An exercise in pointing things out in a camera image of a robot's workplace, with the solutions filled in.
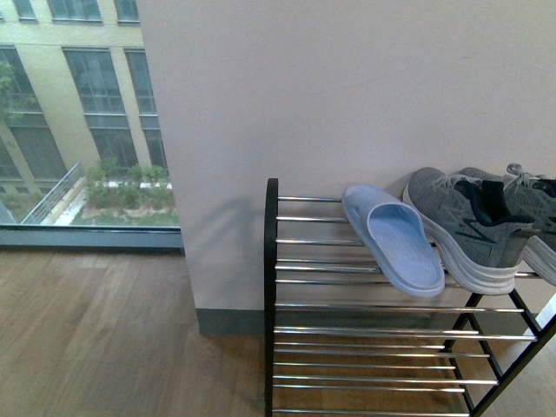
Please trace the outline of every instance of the light blue slipper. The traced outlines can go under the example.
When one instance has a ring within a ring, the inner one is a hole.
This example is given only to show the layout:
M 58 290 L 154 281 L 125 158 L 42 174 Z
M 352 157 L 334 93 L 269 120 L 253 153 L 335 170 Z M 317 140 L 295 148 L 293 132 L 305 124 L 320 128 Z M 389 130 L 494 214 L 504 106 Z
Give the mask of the light blue slipper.
M 348 187 L 341 202 L 355 233 L 396 288 L 417 297 L 444 289 L 444 270 L 414 208 L 370 185 Z

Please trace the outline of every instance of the shoe sole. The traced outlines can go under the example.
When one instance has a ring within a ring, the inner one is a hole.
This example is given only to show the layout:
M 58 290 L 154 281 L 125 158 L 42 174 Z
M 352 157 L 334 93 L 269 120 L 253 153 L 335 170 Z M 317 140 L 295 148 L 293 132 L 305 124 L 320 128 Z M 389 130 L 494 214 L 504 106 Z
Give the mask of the shoe sole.
M 455 239 L 431 219 L 423 215 L 413 204 L 408 192 L 403 191 L 403 202 L 416 209 L 423 221 L 425 233 L 436 243 L 440 258 L 450 275 L 466 290 L 481 295 L 504 295 L 511 293 L 515 285 L 518 267 L 493 268 L 471 261 Z
M 556 252 L 538 236 L 527 241 L 523 249 L 523 260 L 546 282 L 556 286 Z

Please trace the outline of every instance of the gray sneaker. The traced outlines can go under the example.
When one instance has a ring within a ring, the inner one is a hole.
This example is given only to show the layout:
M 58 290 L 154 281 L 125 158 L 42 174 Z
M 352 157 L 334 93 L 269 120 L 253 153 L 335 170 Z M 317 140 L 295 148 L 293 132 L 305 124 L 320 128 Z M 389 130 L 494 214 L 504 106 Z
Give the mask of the gray sneaker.
M 425 232 L 463 288 L 484 295 L 513 290 L 533 218 L 511 214 L 502 182 L 423 168 L 411 176 L 403 201 L 419 211 Z
M 499 176 L 476 168 L 461 170 L 465 175 L 502 181 L 510 211 L 534 219 L 533 228 L 540 233 L 527 242 L 523 259 L 537 274 L 556 286 L 556 180 L 523 172 L 518 163 L 510 163 L 507 172 L 510 175 Z

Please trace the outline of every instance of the building window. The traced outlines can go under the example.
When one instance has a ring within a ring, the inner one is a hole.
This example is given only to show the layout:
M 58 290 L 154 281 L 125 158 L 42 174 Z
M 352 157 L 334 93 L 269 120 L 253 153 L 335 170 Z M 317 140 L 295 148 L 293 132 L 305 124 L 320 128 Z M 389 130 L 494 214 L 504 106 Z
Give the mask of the building window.
M 124 114 L 114 65 L 107 50 L 65 50 L 85 113 Z
M 49 0 L 49 5 L 55 22 L 100 23 L 102 21 L 96 0 Z
M 119 23 L 139 23 L 136 0 L 115 0 Z
M 36 22 L 35 11 L 31 7 L 30 0 L 14 0 L 14 4 L 16 5 L 19 20 L 22 22 Z
M 145 139 L 147 139 L 147 147 L 149 148 L 150 162 L 158 167 L 168 169 L 160 130 L 144 130 L 144 132 Z
M 96 149 L 103 161 L 114 161 L 120 174 L 138 164 L 136 149 L 128 129 L 91 129 Z
M 15 48 L 0 48 L 0 76 L 10 79 L 0 105 L 8 111 L 40 112 L 41 107 Z
M 147 57 L 142 50 L 126 50 L 131 79 L 136 90 L 137 105 L 142 115 L 155 115 L 156 104 L 153 87 L 150 83 Z
M 0 139 L 0 178 L 3 180 L 20 180 L 21 175 L 17 170 L 16 164 L 11 159 L 10 152 Z
M 48 128 L 11 128 L 36 180 L 58 181 L 67 170 Z

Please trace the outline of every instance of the building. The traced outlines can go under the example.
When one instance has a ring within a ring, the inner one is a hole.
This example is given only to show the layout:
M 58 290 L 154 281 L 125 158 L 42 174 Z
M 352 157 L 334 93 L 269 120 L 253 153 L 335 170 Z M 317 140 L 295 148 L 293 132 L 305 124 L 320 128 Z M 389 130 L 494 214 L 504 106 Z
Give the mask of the building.
M 0 192 L 45 194 L 78 162 L 167 168 L 135 0 L 0 0 L 0 13 Z

